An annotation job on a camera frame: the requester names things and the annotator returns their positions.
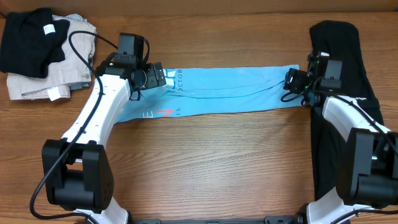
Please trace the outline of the light blue printed t-shirt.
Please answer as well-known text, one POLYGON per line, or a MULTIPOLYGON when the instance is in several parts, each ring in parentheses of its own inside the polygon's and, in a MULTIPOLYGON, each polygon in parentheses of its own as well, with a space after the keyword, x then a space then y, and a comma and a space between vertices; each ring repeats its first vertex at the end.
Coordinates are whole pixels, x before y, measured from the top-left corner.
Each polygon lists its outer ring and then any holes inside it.
POLYGON ((166 68, 167 84, 141 91, 128 101, 119 123, 140 118, 178 118, 199 114, 244 113, 300 106, 301 98, 282 102, 285 75, 298 65, 282 67, 166 68))

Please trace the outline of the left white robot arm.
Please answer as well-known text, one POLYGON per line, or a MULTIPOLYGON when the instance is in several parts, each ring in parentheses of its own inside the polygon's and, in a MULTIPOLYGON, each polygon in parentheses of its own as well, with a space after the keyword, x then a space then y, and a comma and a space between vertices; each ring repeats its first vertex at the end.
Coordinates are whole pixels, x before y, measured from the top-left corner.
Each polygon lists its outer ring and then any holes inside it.
POLYGON ((88 223, 132 223, 113 197, 114 177, 106 155, 110 132, 133 93, 165 86, 162 64, 150 63, 149 41, 121 33, 115 52, 97 68, 93 90, 76 121, 59 140, 42 148, 44 177, 31 196, 31 214, 41 220, 83 217, 88 223))

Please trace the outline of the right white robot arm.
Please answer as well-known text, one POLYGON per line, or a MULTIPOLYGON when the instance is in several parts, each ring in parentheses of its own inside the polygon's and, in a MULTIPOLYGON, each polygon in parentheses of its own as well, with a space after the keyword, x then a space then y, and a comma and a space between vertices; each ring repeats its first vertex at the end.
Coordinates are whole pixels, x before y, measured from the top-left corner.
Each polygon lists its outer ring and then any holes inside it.
POLYGON ((360 108, 342 90, 343 62, 326 52, 308 55, 308 70, 291 68, 284 89, 329 122, 345 140, 336 185, 321 199, 304 205, 292 223, 344 223, 361 213, 395 215, 397 133, 360 108))

